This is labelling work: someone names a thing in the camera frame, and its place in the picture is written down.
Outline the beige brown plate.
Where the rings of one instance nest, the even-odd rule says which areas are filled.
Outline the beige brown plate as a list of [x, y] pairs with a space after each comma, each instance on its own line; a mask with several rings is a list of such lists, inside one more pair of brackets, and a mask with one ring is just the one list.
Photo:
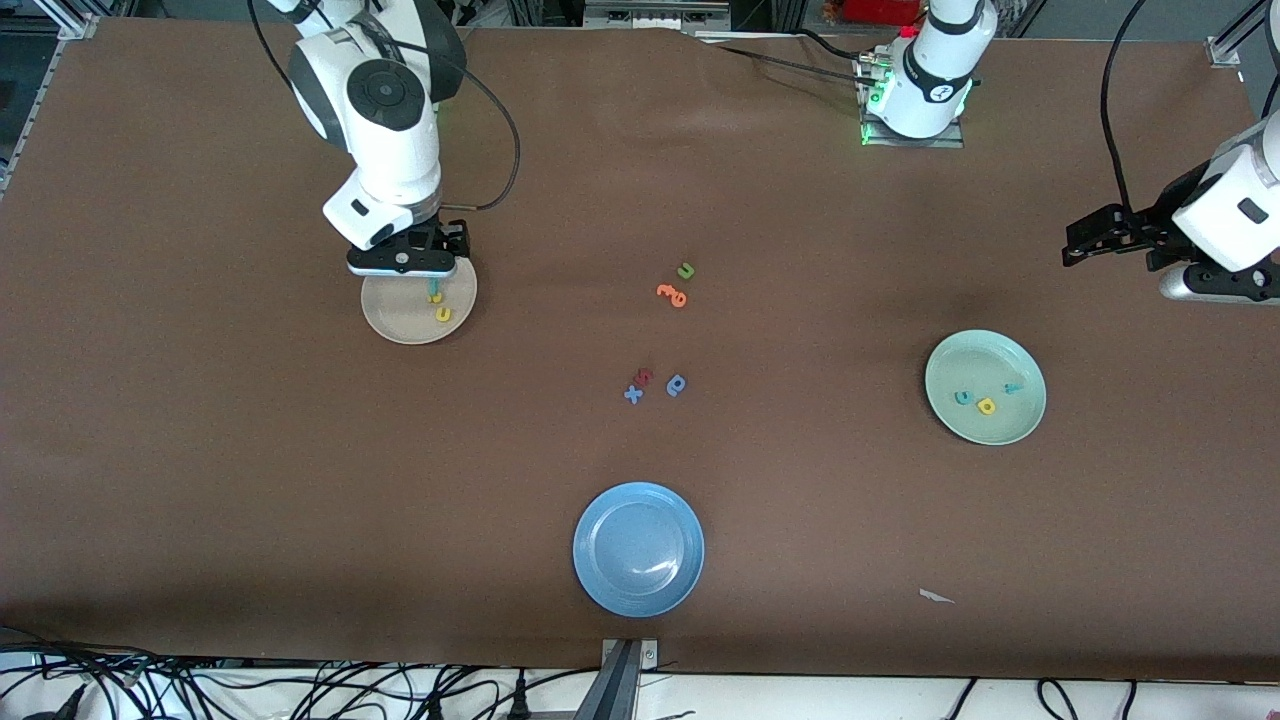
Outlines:
[[[460, 259], [453, 275], [440, 279], [443, 301], [430, 304], [428, 283], [419, 277], [366, 277], [361, 307], [370, 327], [398, 345], [429, 345], [445, 338], [468, 319], [477, 300], [477, 273], [468, 259]], [[436, 307], [449, 307], [448, 323], [435, 320]]]

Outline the pale green plate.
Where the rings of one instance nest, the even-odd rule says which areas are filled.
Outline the pale green plate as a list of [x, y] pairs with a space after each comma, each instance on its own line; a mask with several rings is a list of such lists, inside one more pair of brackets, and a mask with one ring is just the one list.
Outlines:
[[[1006, 383], [1023, 389], [1006, 395]], [[936, 419], [955, 436], [983, 446], [1007, 446], [1029, 437], [1042, 421], [1048, 392], [1033, 356], [1016, 341], [986, 329], [954, 333], [932, 350], [923, 374], [925, 398]], [[959, 405], [954, 395], [970, 391], [974, 404]], [[991, 397], [998, 411], [983, 416], [975, 402]]]

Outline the grey power strip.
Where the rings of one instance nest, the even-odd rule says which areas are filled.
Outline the grey power strip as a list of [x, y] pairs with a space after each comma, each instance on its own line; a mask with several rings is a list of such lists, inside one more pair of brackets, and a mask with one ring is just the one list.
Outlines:
[[730, 32], [731, 20], [727, 0], [584, 0], [582, 8], [586, 29]]

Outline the red box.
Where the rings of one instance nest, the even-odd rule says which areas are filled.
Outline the red box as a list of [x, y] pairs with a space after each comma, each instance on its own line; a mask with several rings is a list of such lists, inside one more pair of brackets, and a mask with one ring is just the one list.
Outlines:
[[840, 0], [840, 18], [854, 24], [911, 26], [924, 0]]

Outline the blue plate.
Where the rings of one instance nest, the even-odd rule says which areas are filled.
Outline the blue plate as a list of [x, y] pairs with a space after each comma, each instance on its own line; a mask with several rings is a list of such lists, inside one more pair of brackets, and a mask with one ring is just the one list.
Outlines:
[[680, 606], [700, 580], [705, 537], [690, 503], [652, 482], [599, 493], [573, 532], [579, 584], [598, 606], [646, 619]]

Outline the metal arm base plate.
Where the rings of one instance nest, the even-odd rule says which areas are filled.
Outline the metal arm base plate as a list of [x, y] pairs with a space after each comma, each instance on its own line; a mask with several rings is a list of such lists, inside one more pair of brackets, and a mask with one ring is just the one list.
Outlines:
[[919, 85], [897, 70], [897, 56], [872, 53], [854, 61], [860, 82], [858, 105], [861, 143], [915, 149], [961, 149], [960, 115], [972, 90], [970, 78]]

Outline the aluminium corner bracket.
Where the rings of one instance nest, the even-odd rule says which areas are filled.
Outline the aluminium corner bracket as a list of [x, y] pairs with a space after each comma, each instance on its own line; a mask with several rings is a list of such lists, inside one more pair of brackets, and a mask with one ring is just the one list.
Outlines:
[[1249, 0], [1216, 35], [1207, 37], [1206, 54], [1213, 68], [1238, 67], [1243, 44], [1267, 23], [1270, 0]]

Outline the aluminium table frame rail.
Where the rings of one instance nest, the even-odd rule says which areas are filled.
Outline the aluminium table frame rail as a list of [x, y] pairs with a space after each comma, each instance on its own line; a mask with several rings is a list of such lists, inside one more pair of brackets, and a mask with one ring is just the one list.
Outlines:
[[0, 0], [0, 199], [67, 45], [111, 13], [113, 0]]

